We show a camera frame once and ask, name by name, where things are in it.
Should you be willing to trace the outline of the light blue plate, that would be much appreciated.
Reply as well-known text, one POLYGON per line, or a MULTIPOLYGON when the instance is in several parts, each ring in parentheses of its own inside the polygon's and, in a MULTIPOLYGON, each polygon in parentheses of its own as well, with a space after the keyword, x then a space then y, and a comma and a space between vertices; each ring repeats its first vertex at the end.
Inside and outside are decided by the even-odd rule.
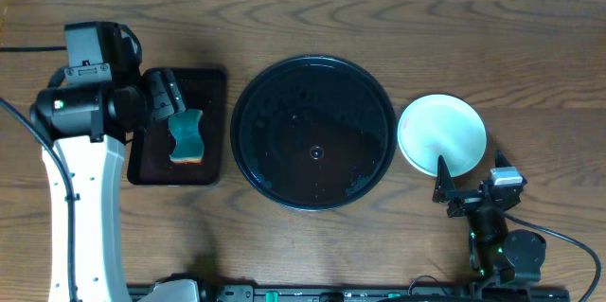
POLYGON ((453 177, 482 160, 488 137, 480 115, 467 102, 433 94, 414 100, 402 112, 397 141, 403 157, 418 171, 437 176, 443 157, 453 177))

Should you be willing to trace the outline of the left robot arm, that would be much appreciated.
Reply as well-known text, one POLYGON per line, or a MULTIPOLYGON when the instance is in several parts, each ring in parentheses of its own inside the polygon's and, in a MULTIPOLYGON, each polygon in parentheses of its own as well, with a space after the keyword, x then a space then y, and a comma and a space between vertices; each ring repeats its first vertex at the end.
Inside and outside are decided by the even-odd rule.
POLYGON ((131 300, 119 212, 126 135, 184 110, 168 68, 63 67, 38 94, 30 113, 50 190, 49 300, 131 300))

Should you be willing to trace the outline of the green scouring sponge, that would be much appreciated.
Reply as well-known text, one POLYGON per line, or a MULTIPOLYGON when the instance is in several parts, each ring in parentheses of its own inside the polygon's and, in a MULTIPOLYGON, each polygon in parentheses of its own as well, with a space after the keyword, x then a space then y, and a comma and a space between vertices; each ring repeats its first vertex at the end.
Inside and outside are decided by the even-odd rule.
POLYGON ((169 118, 169 132, 175 140, 175 147, 169 156, 172 163, 200 164, 205 153, 205 143, 200 133, 203 112, 189 109, 169 118))

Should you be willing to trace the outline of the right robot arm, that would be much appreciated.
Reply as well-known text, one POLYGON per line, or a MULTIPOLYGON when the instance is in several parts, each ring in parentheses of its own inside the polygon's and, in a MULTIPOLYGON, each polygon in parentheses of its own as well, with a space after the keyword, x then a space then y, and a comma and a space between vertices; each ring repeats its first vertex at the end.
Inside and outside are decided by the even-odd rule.
POLYGON ((524 229, 510 231, 505 212, 521 202, 525 177, 501 153, 495 167, 475 190, 459 190, 443 156, 437 159, 435 203, 446 203, 447 216, 464 217, 470 227, 470 265, 481 278, 470 284, 470 296, 485 289, 526 289, 541 279, 546 240, 524 229))

